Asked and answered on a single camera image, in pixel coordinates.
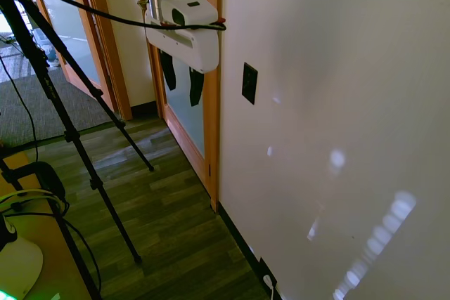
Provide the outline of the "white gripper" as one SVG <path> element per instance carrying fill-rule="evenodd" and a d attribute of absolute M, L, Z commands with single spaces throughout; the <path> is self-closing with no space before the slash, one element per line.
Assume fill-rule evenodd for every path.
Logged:
<path fill-rule="evenodd" d="M 190 104 L 198 105 L 205 79 L 205 75 L 201 72 L 211 72 L 219 65 L 217 27 L 175 30 L 169 26 L 152 28 L 147 24 L 146 37 L 150 44 L 159 49 L 160 64 L 170 91 L 176 88 L 173 57 L 190 66 Z"/>

